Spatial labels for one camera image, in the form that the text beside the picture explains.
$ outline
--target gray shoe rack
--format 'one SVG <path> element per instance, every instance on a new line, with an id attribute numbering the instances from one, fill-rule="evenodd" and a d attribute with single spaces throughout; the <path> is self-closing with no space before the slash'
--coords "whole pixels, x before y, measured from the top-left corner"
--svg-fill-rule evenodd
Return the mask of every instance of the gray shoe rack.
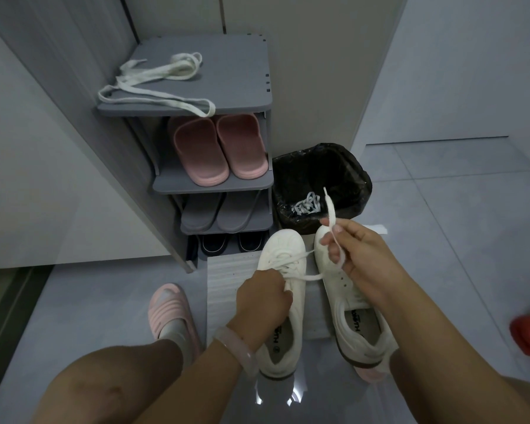
<path id="1" fill-rule="evenodd" d="M 261 191 L 251 218 L 242 232 L 265 231 L 273 225 L 271 186 L 273 170 L 271 161 L 271 106 L 273 102 L 269 79 L 269 57 L 264 36 L 247 35 L 188 35 L 154 37 L 142 41 L 131 59 L 147 59 L 137 68 L 155 68 L 168 64 L 177 53 L 200 52 L 202 65 L 198 74 L 187 81 L 160 80 L 138 85 L 185 98 L 206 98 L 216 105 L 216 114 L 255 113 L 259 120 L 261 137 L 269 159 L 269 170 L 260 178 L 242 180 L 230 171 L 228 179 L 216 186 L 202 187 L 187 175 L 175 153 L 167 133 L 167 120 L 171 116 L 191 116 L 192 113 L 173 107 L 151 104 L 98 105 L 104 116 L 123 117 L 134 130 L 155 170 L 153 191 L 170 195 L 184 210 L 189 196 L 194 193 L 223 193 L 234 191 Z M 115 98 L 129 96 L 115 91 Z M 159 117 L 158 127 L 151 134 L 142 117 Z M 181 224 L 181 230 L 193 235 Z M 214 222 L 198 235 L 220 233 Z"/>

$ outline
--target white shoelace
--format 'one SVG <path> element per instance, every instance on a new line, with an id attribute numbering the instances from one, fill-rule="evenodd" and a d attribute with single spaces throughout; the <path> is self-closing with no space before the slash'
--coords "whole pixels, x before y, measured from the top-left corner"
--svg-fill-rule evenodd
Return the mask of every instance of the white shoelace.
<path id="1" fill-rule="evenodd" d="M 200 117 L 211 117 L 216 113 L 216 106 L 212 101 L 205 98 L 183 98 L 166 92 L 155 90 L 140 89 L 135 85 L 153 82 L 155 80 L 188 80 L 198 73 L 202 63 L 202 55 L 198 52 L 193 54 L 176 54 L 170 57 L 170 63 L 152 69 L 134 68 L 137 64 L 147 61 L 147 59 L 130 59 L 120 67 L 121 76 L 116 77 L 115 85 L 106 85 L 98 91 L 100 101 L 108 104 L 127 104 L 127 103 L 148 103 L 160 106 L 182 108 L 190 111 Z M 143 97 L 124 97 L 111 98 L 113 91 L 121 89 L 123 91 L 139 94 L 150 95 L 155 98 Z M 203 102 L 208 104 L 208 111 L 204 113 L 198 107 L 189 104 L 189 102 Z"/>
<path id="2" fill-rule="evenodd" d="M 330 231 L 332 232 L 332 235 L 334 237 L 334 241 L 336 242 L 338 248 L 339 248 L 339 262 L 336 265 L 337 269 L 341 269 L 342 266 L 345 263 L 345 251 L 341 248 L 339 245 L 336 236 L 333 234 L 333 227 L 336 225 L 336 209 L 334 208 L 334 204 L 332 202 L 332 199 L 328 196 L 328 192 L 326 191 L 326 188 L 324 188 L 325 193 L 325 199 L 326 199 L 326 205 L 328 207 L 328 227 L 330 228 Z M 316 281 L 321 280 L 324 278 L 324 274 L 320 273 L 318 275 L 305 275 L 300 274 L 298 272 L 297 268 L 297 262 L 300 259 L 306 259 L 306 257 L 313 253 L 314 250 L 306 251 L 304 253 L 295 254 L 294 256 L 290 255 L 290 250 L 284 250 L 279 249 L 274 256 L 271 258 L 271 264 L 269 266 L 269 269 L 276 269 L 283 275 L 284 278 L 298 278 L 303 281 Z"/>
<path id="3" fill-rule="evenodd" d="M 309 192 L 308 195 L 306 195 L 306 199 L 298 201 L 296 204 L 291 206 L 290 209 L 298 215 L 319 213 L 320 196 L 314 192 Z"/>

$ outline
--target bracelet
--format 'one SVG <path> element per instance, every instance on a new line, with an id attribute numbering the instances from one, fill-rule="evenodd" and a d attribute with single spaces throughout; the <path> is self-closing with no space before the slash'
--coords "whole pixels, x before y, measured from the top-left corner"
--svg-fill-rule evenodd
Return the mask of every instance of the bracelet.
<path id="1" fill-rule="evenodd" d="M 228 327 L 219 327 L 214 333 L 214 339 L 222 343 L 237 358 L 249 378 L 257 376 L 259 365 L 255 355 L 233 330 Z"/>

